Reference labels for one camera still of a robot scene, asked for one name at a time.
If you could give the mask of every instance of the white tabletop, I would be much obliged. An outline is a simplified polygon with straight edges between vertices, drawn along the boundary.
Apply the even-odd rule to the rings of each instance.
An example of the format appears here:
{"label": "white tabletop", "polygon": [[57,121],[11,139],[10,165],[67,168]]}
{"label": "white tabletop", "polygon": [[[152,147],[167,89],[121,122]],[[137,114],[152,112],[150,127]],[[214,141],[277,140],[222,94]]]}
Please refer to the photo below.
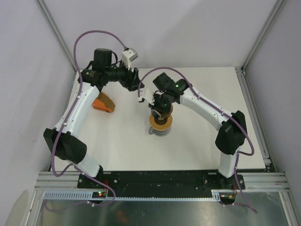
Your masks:
{"label": "white tabletop", "polygon": [[[142,78],[150,69],[140,69]],[[248,135],[255,147],[254,156],[240,156],[239,169],[265,168],[250,115],[233,67],[177,68],[204,96],[223,108],[245,114]],[[152,80],[165,72],[174,81],[180,79],[168,70],[153,72],[144,80],[155,91]],[[87,145],[88,154],[105,171],[113,170],[209,170],[217,169],[220,151],[215,146],[217,131],[191,109],[177,103],[171,132],[165,137],[149,135],[150,109],[138,103],[137,92],[128,92],[118,82],[104,87],[115,103],[113,113],[90,108],[80,131],[79,140]],[[247,141],[241,148],[250,152]],[[65,161],[55,158],[56,170],[63,170]]]}

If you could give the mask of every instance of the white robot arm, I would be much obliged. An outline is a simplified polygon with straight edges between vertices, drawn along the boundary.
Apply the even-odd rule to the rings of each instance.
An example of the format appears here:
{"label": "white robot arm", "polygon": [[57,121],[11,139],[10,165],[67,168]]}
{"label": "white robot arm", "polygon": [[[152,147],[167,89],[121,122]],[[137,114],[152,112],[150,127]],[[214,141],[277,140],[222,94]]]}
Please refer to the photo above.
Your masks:
{"label": "white robot arm", "polygon": [[[78,140],[81,125],[92,103],[108,82],[118,81],[128,91],[137,90],[140,83],[138,69],[130,68],[130,63],[138,57],[135,50],[125,49],[122,52],[119,66],[111,63],[111,55],[110,49],[95,50],[94,61],[91,64],[92,69],[86,68],[81,72],[83,80],[81,93],[74,94],[71,104],[54,129],[46,129],[44,132],[44,138],[50,151],[55,149],[55,156],[73,163],[83,173],[98,178],[98,180],[101,180],[103,176],[103,169],[87,154],[87,146]],[[68,115],[76,98],[78,101]],[[54,148],[55,139],[62,125],[64,125],[62,133]]]}
{"label": "white robot arm", "polygon": [[[193,88],[196,93],[198,93],[201,97],[206,99],[207,101],[211,102],[213,105],[221,108],[216,103],[212,102],[202,94],[200,94],[196,88]],[[221,113],[217,112],[211,106],[205,104],[204,102],[197,99],[197,97],[192,93],[191,89],[186,89],[184,94],[180,96],[180,104],[190,108],[191,110],[195,111],[197,114],[202,116],[206,119],[210,124],[217,130],[222,126],[223,121],[227,121],[228,119],[223,116]],[[231,115],[231,112],[224,110],[225,113]],[[234,172],[234,165],[236,161],[237,150],[233,155],[231,154],[224,154],[221,152],[221,159],[220,159],[220,166],[218,171],[224,177],[229,178],[233,175]]]}
{"label": "white robot arm", "polygon": [[[236,125],[212,106],[201,101],[194,95],[194,92],[218,109],[223,110],[223,108],[200,94],[197,89],[193,88],[194,92],[192,92],[184,79],[174,82],[165,73],[162,73],[153,81],[153,83],[161,94],[151,93],[148,89],[142,89],[138,100],[140,102],[143,102],[144,100],[149,102],[149,107],[152,109],[152,116],[155,118],[155,123],[158,123],[160,126],[163,125],[163,120],[166,120],[171,114],[171,104],[174,102],[195,111],[218,131],[217,139],[215,141],[216,146],[221,151],[218,171],[226,178],[231,177],[234,173],[238,149],[244,143],[245,137]],[[231,112],[227,110],[223,110],[223,113],[231,115]],[[239,121],[246,131],[246,122],[243,113],[237,111],[236,113],[232,113],[232,117]]]}

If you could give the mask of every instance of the orange object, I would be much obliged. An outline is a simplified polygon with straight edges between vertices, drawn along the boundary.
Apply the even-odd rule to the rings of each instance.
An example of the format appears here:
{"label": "orange object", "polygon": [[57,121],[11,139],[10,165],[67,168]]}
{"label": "orange object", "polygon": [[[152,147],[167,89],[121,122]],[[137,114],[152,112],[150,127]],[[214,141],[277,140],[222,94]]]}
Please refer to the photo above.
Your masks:
{"label": "orange object", "polygon": [[96,110],[113,113],[115,110],[114,102],[104,93],[100,93],[95,101],[92,103],[92,106]]}

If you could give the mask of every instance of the purple cable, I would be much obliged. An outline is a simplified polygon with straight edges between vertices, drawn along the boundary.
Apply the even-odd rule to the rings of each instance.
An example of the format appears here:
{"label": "purple cable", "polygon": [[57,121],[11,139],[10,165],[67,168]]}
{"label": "purple cable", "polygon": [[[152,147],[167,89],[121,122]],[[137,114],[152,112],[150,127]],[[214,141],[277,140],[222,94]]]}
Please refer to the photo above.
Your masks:
{"label": "purple cable", "polygon": [[[74,166],[74,168],[75,168],[78,172],[80,172],[80,173],[82,173],[82,174],[84,173],[83,171],[81,171],[81,170],[80,170],[79,168],[77,168],[76,166]],[[47,206],[47,202],[46,202],[46,203],[44,204],[45,209],[47,209],[47,210],[50,211],[50,212],[60,212],[60,211],[68,210],[69,208],[71,208],[71,207],[73,207],[73,206],[77,206],[77,205],[79,205],[79,204],[84,204],[84,203],[91,204],[92,206],[107,206],[107,205],[111,204],[111,203],[116,199],[115,191],[114,191],[110,186],[108,186],[108,185],[106,185],[106,184],[104,184],[104,183],[102,183],[102,182],[100,182],[100,181],[94,179],[93,177],[91,177],[91,176],[89,176],[89,175],[87,175],[87,174],[85,174],[85,176],[86,176],[87,178],[89,178],[90,180],[93,180],[93,181],[95,181],[96,183],[99,183],[99,184],[101,184],[102,186],[104,186],[104,187],[110,189],[111,192],[113,193],[113,199],[111,199],[109,202],[106,202],[106,203],[100,203],[100,204],[93,203],[93,202],[89,202],[89,201],[80,201],[80,202],[76,202],[76,203],[74,203],[74,204],[72,204],[72,205],[70,205],[70,206],[67,206],[67,207],[65,207],[65,208],[58,209],[58,210],[51,210],[51,209],[49,209],[48,206]]]}
{"label": "purple cable", "polygon": [[[85,36],[85,35],[87,35],[87,34],[90,34],[90,33],[104,33],[104,34],[111,35],[111,36],[113,36],[115,39],[117,39],[117,40],[119,41],[119,43],[123,46],[124,49],[127,48],[126,45],[120,40],[120,38],[118,38],[115,34],[113,34],[113,33],[111,33],[111,32],[100,31],[100,30],[92,30],[92,31],[87,31],[87,32],[82,33],[82,34],[76,39],[76,41],[75,41],[75,43],[74,43],[74,47],[73,47],[74,63],[75,63],[76,71],[79,73],[79,90],[78,90],[78,94],[79,94],[79,95],[81,94],[81,90],[82,90],[82,87],[83,87],[83,78],[82,78],[82,76],[81,76],[80,68],[79,68],[79,65],[78,65],[78,62],[77,62],[77,59],[76,59],[76,46],[77,46],[77,44],[78,44],[78,41],[79,41],[83,36]],[[64,119],[64,121],[63,121],[63,123],[67,123],[67,121],[68,121],[68,119],[69,119],[69,117],[70,117],[72,111],[74,110],[74,108],[75,108],[77,102],[78,102],[78,98],[76,98],[76,99],[74,100],[74,102],[73,102],[73,104],[72,104],[72,106],[71,106],[69,112],[67,113],[67,115],[66,115],[66,117],[65,117],[65,119]],[[68,169],[70,166],[73,165],[72,163],[70,163],[69,165],[67,165],[66,168],[65,168],[60,174],[58,174],[57,171],[55,170],[55,152],[56,152],[56,146],[57,146],[58,140],[59,140],[59,138],[60,138],[60,136],[61,136],[61,134],[62,134],[63,129],[64,129],[64,124],[62,124],[60,130],[59,130],[58,133],[57,133],[57,136],[56,136],[55,141],[54,141],[54,144],[53,144],[52,153],[51,153],[51,168],[52,168],[53,174],[54,174],[56,177],[61,177],[61,176],[67,171],[67,169]],[[83,172],[80,171],[77,167],[74,166],[74,168],[75,168],[76,170],[78,170],[79,172],[83,173]],[[98,180],[95,180],[93,177],[90,177],[90,176],[87,175],[87,174],[85,174],[85,176],[88,177],[89,179],[95,181],[96,183],[99,183],[100,185],[102,185],[102,186],[104,186],[104,187],[110,189],[110,190],[112,191],[113,195],[114,195],[113,199],[112,199],[110,202],[108,202],[108,203],[106,203],[106,204],[103,204],[103,205],[101,205],[101,204],[94,204],[94,205],[97,205],[97,206],[105,206],[105,205],[108,205],[108,204],[112,203],[112,202],[115,200],[116,194],[115,194],[114,190],[113,190],[111,187],[107,186],[106,184],[104,184],[104,183],[102,183],[102,182],[100,182],[100,181],[98,181]]]}
{"label": "purple cable", "polygon": [[[74,63],[75,63],[75,67],[76,67],[76,71],[79,73],[79,91],[78,91],[78,94],[80,95],[81,94],[81,90],[82,90],[82,87],[83,87],[83,78],[81,76],[81,73],[80,73],[80,68],[79,68],[79,65],[77,63],[77,59],[76,59],[76,46],[77,46],[77,43],[78,41],[85,35],[87,34],[90,34],[90,33],[105,33],[105,34],[108,34],[108,35],[111,35],[113,36],[115,39],[117,39],[120,44],[123,46],[124,49],[126,49],[126,45],[120,40],[120,38],[118,38],[115,34],[111,33],[111,32],[106,32],[106,31],[99,31],[99,30],[92,30],[92,31],[87,31],[87,32],[84,32],[82,33],[75,41],[74,43],[74,47],[73,47],[73,57],[74,57]],[[66,118],[64,119],[64,123],[67,123],[73,109],[75,108],[75,105],[77,104],[78,102],[78,98],[75,99],[75,101],[73,102],[69,112],[67,113],[66,115]],[[56,138],[55,138],[55,141],[54,141],[54,144],[53,144],[53,148],[52,148],[52,153],[51,153],[51,168],[52,168],[52,172],[53,174],[56,176],[56,177],[61,177],[64,172],[66,172],[66,170],[72,166],[73,164],[69,164],[60,174],[58,174],[55,170],[55,152],[56,152],[56,146],[57,146],[57,143],[58,143],[58,139],[60,138],[61,134],[62,134],[62,131],[64,129],[64,125],[62,124]]]}
{"label": "purple cable", "polygon": [[246,152],[242,152],[242,151],[238,151],[237,152],[237,158],[236,158],[236,162],[235,162],[235,166],[234,166],[234,177],[235,177],[235,180],[236,180],[236,183],[238,185],[238,188],[240,190],[240,193],[242,194],[245,202],[247,203],[248,207],[254,212],[254,213],[257,213],[257,211],[255,209],[252,208],[252,206],[250,205],[250,203],[247,201],[245,195],[243,194],[243,191],[239,185],[239,182],[238,182],[238,178],[237,178],[237,172],[236,172],[236,168],[237,168],[237,164],[238,164],[238,159],[239,159],[239,154],[244,154],[244,155],[248,155],[248,156],[252,156],[254,155],[254,146],[251,142],[251,139],[250,137],[248,136],[248,134],[246,133],[246,131],[244,130],[244,128],[242,128],[242,126],[235,120],[233,119],[230,115],[226,114],[223,110],[221,110],[220,108],[216,107],[215,105],[211,104],[209,101],[207,101],[206,99],[200,97],[196,91],[193,89],[192,85],[190,84],[190,82],[188,81],[188,79],[181,73],[179,72],[178,70],[174,69],[174,68],[171,68],[171,67],[157,67],[155,69],[152,69],[150,70],[149,72],[147,72],[141,79],[139,85],[138,85],[138,97],[140,97],[140,88],[141,88],[141,84],[142,84],[142,81],[146,78],[146,76],[148,76],[150,73],[154,72],[154,71],[157,71],[157,70],[161,70],[161,69],[165,69],[165,70],[171,70],[171,71],[174,71],[176,73],[178,73],[188,84],[189,88],[191,89],[192,93],[198,98],[200,99],[201,101],[205,102],[207,105],[211,106],[213,109],[215,109],[217,112],[223,114],[224,116],[226,116],[228,119],[230,119],[232,122],[235,123],[235,125],[242,131],[242,133],[244,134],[244,136],[246,137],[250,147],[251,147],[251,153],[246,153]]}

